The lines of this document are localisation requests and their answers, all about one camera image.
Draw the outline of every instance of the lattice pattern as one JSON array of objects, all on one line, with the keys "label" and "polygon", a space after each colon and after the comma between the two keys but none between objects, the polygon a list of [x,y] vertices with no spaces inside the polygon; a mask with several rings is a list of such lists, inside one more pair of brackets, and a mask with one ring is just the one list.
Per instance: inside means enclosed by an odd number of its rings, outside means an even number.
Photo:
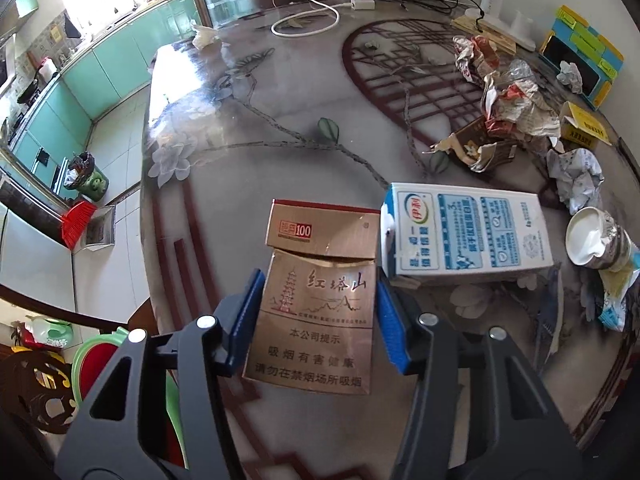
[{"label": "lattice pattern", "polygon": [[[342,60],[369,101],[403,128],[407,108],[415,139],[433,144],[481,115],[482,90],[468,83],[454,64],[451,40],[456,34],[460,31],[429,20],[373,22],[347,38]],[[378,39],[384,48],[366,47]],[[431,45],[446,55],[446,64],[424,59],[430,49],[425,46]],[[405,89],[410,96],[408,106]]]}]

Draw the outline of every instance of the white charging cable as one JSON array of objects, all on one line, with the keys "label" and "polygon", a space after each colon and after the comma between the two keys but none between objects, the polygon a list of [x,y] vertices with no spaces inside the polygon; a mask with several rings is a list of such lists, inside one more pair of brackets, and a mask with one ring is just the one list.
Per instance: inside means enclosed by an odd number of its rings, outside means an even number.
[{"label": "white charging cable", "polygon": [[[282,18],[281,20],[278,20],[273,25],[271,25],[272,33],[281,38],[306,38],[307,36],[321,34],[322,32],[328,31],[330,28],[334,28],[336,25],[338,25],[338,23],[340,23],[340,13],[337,10],[335,10],[336,7],[353,7],[352,3],[343,3],[343,4],[337,4],[334,6],[329,6],[327,4],[324,4],[322,2],[317,2],[315,0],[309,0],[309,1],[312,3],[315,3],[316,5],[322,6],[322,9],[305,10],[304,12],[299,12],[297,14],[294,14],[293,16],[287,16],[286,18]],[[310,32],[299,32],[297,34],[285,34],[284,32],[278,32],[276,30],[276,27],[278,25],[286,22],[287,20],[302,18],[302,16],[310,16],[312,14],[317,14],[318,12],[325,12],[325,9],[329,9],[335,14],[335,21],[331,25],[327,25],[325,28],[319,28],[318,30],[312,30]]]}]

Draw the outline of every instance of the trash can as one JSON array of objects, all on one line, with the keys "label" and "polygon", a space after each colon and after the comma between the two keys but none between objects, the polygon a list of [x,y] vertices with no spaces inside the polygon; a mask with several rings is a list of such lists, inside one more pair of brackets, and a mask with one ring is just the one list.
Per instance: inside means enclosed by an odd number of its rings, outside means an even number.
[{"label": "trash can", "polygon": [[109,179],[96,167],[91,153],[84,152],[73,158],[66,170],[66,189],[75,189],[85,197],[98,202],[107,192],[108,187]]}]

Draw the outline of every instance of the blue gripper pad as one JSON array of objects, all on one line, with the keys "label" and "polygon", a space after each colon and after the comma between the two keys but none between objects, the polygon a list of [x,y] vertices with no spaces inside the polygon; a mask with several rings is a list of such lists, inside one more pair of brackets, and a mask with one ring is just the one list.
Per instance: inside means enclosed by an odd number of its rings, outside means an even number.
[{"label": "blue gripper pad", "polygon": [[415,323],[421,310],[414,298],[396,291],[382,269],[376,283],[376,316],[389,361],[402,375],[418,373],[420,361],[412,357],[414,340],[419,337]]},{"label": "blue gripper pad", "polygon": [[215,354],[215,361],[222,368],[220,375],[231,377],[244,363],[254,337],[264,282],[262,271],[255,269],[244,292],[227,296],[214,312],[223,329],[222,345]]}]

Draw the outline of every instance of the green trash bin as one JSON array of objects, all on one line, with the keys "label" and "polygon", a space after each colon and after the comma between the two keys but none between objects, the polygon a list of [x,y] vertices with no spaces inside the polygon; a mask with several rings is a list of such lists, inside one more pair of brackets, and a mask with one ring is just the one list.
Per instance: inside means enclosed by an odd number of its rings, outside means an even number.
[{"label": "green trash bin", "polygon": [[84,152],[75,156],[67,171],[71,170],[76,170],[78,177],[70,184],[65,184],[66,189],[75,189],[94,202],[98,202],[107,192],[109,179],[96,167],[91,153]]}]

